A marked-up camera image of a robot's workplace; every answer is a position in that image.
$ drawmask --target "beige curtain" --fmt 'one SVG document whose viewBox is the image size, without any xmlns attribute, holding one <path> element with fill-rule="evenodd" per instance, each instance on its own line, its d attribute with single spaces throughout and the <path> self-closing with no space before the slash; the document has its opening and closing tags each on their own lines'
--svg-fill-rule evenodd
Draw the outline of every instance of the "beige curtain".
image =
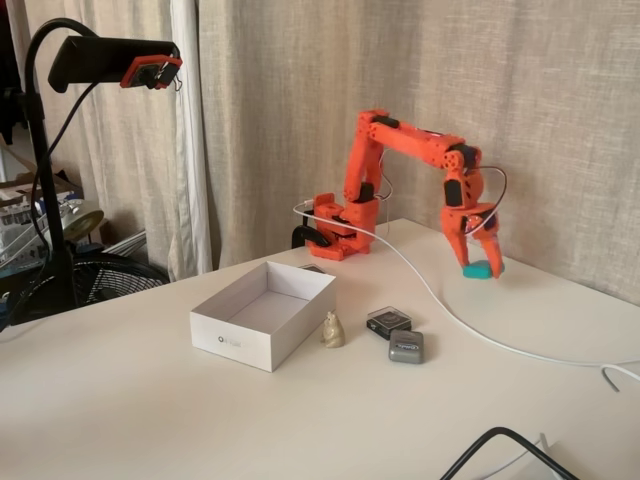
<svg viewBox="0 0 640 480">
<path fill-rule="evenodd" d="M 383 107 L 507 171 L 507 256 L 640 304 L 639 25 L 633 0 L 201 0 L 221 264 L 288 248 Z M 392 218 L 438 228 L 442 172 L 386 159 Z"/>
<path fill-rule="evenodd" d="M 199 235 L 192 229 L 195 210 L 207 218 L 206 182 L 201 174 L 202 204 L 197 205 L 194 195 L 200 187 L 190 189 L 194 185 L 189 184 L 189 178 L 194 175 L 187 166 L 188 159 L 202 149 L 201 142 L 194 144 L 202 128 L 201 118 L 193 125 L 185 122 L 190 116 L 190 97 L 195 96 L 198 108 L 200 104 L 196 21 L 191 11 L 195 11 L 195 2 L 191 1 L 193 8 L 189 9 L 187 0 L 9 1 L 14 12 L 23 12 L 14 20 L 26 16 L 31 34 L 52 18 L 69 17 L 104 37 L 180 39 L 183 59 L 189 65 L 189 72 L 182 72 L 180 94 L 173 88 L 151 91 L 121 89 L 117 84 L 98 86 L 82 104 L 53 159 L 82 184 L 87 198 L 99 201 L 109 220 L 108 239 L 121 240 L 146 229 L 150 262 L 167 268 L 172 278 L 210 270 L 208 224 L 199 222 Z M 181 24 L 174 25 L 175 20 Z M 174 31 L 173 27 L 183 28 Z M 51 33 L 36 62 L 50 141 L 86 87 L 73 85 L 60 95 L 47 83 L 55 54 L 70 34 L 75 33 L 64 29 Z M 189 45 L 189 35 L 193 35 L 193 46 Z"/>
</svg>

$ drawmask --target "open cardboard box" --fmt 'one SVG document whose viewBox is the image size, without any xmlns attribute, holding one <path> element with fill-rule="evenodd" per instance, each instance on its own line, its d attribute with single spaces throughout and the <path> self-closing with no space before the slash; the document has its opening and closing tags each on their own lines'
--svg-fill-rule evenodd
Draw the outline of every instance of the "open cardboard box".
<svg viewBox="0 0 640 480">
<path fill-rule="evenodd" d="M 191 312 L 191 340 L 273 372 L 335 308 L 335 277 L 265 262 Z"/>
</svg>

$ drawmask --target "small figurine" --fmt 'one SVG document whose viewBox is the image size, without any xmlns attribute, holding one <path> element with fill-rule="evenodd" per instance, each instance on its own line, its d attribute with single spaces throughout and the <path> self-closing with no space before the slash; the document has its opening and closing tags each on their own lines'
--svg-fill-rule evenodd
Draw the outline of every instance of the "small figurine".
<svg viewBox="0 0 640 480">
<path fill-rule="evenodd" d="M 339 348 L 344 345 L 344 340 L 344 329 L 340 319 L 333 312 L 327 313 L 327 318 L 324 319 L 321 342 L 327 348 Z"/>
</svg>

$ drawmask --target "tabletop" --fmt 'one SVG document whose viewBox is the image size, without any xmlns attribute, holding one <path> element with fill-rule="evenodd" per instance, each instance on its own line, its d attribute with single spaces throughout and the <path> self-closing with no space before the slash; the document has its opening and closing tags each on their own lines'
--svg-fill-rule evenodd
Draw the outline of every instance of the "tabletop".
<svg viewBox="0 0 640 480">
<path fill-rule="evenodd" d="M 457 315 L 503 342 L 576 360 L 640 354 L 639 307 L 510 259 L 499 280 L 466 279 L 444 237 L 407 220 L 388 240 Z M 12 327 L 0 335 L 0 477 L 438 479 L 500 425 L 544 432 L 582 480 L 638 478 L 637 383 L 613 372 L 616 394 L 598 369 L 470 336 L 380 242 L 343 262 L 304 248 L 268 259 L 337 277 L 345 347 L 326 349 L 318 329 L 266 373 L 191 345 L 191 309 L 264 259 Z M 390 362 L 366 329 L 387 306 L 423 332 L 424 364 Z M 519 452 L 496 439 L 456 478 Z M 527 456 L 494 478 L 553 477 Z"/>
</svg>

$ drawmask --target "teal object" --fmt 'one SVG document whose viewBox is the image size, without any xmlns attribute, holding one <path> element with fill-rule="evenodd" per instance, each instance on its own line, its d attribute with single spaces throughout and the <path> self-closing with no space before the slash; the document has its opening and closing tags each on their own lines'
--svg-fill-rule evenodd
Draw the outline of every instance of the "teal object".
<svg viewBox="0 0 640 480">
<path fill-rule="evenodd" d="M 486 260 L 478 260 L 466 267 L 462 267 L 462 274 L 467 278 L 479 278 L 486 280 L 491 278 L 491 267 Z"/>
</svg>

